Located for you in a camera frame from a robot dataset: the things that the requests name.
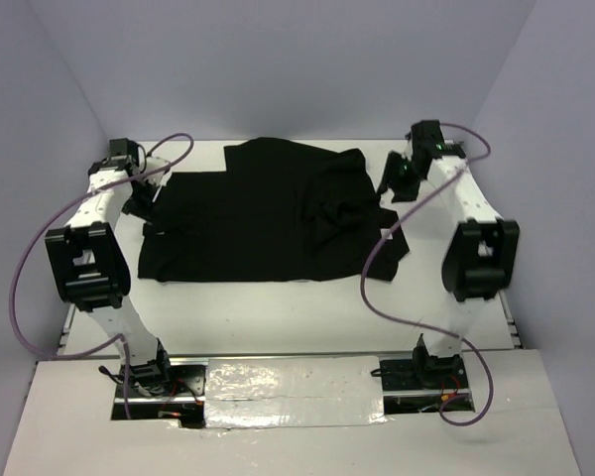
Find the black long sleeve shirt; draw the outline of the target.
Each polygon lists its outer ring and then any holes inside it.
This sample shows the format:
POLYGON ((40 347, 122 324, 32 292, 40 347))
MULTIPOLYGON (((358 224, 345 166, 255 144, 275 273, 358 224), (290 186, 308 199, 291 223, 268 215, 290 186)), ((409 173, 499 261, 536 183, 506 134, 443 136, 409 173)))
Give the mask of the black long sleeve shirt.
POLYGON ((396 211, 358 149, 258 138, 224 149, 223 172, 170 176, 143 226, 138 276, 160 283, 330 281, 367 271, 391 281, 402 230, 365 262, 396 211))

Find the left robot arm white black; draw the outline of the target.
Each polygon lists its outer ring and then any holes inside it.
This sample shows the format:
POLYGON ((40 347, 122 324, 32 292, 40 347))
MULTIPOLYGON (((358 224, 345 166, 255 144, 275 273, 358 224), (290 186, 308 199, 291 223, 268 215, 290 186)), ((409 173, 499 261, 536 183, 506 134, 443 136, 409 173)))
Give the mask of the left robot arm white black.
POLYGON ((131 274, 114 234, 123 214, 148 220, 158 183, 143 178, 165 162, 141 156, 130 139, 109 142, 108 156, 88 170, 89 197, 62 228, 46 233, 45 246, 62 300, 95 321, 116 348, 124 366, 118 382, 129 381, 140 395, 161 396, 174 384, 174 369, 163 344, 132 304, 131 274))

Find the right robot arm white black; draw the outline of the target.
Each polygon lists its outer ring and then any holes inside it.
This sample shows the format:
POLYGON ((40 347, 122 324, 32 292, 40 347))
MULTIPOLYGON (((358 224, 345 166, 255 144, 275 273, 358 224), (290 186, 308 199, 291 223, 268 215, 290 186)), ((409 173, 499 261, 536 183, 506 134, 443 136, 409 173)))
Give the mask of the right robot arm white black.
POLYGON ((441 381, 446 367, 441 358, 459 353, 482 308, 505 290, 513 276, 520 226, 504 218, 485 197, 472 175, 474 164, 488 158, 466 154, 461 143, 444 138, 445 123, 421 120, 412 125, 402 152, 389 153, 378 193, 390 192, 394 203, 406 203, 413 213, 433 202, 448 214, 448 245, 440 267, 446 294, 435 323, 416 319, 420 342, 428 354, 416 358, 412 377, 421 387, 441 381))

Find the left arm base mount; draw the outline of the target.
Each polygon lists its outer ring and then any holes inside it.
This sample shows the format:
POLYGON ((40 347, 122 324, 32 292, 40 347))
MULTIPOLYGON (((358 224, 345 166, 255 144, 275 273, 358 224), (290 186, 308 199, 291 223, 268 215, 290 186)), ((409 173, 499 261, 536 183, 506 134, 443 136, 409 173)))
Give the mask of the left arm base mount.
POLYGON ((121 373, 114 375, 104 366, 99 372, 115 384, 112 420, 126 420, 129 410, 131 420, 177 420, 182 427, 205 427, 205 363, 175 359, 164 383, 146 386, 130 380, 127 400, 121 373))

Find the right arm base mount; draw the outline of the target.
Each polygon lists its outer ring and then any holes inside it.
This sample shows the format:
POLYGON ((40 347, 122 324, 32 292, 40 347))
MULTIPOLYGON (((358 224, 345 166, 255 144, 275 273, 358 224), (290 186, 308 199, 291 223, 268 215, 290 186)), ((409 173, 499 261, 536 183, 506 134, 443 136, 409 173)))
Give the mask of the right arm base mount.
POLYGON ((388 396, 404 394, 431 395, 458 393, 467 384, 464 362, 460 354, 438 357, 429 352, 421 335, 408 357, 381 359, 370 375, 381 382, 388 396))

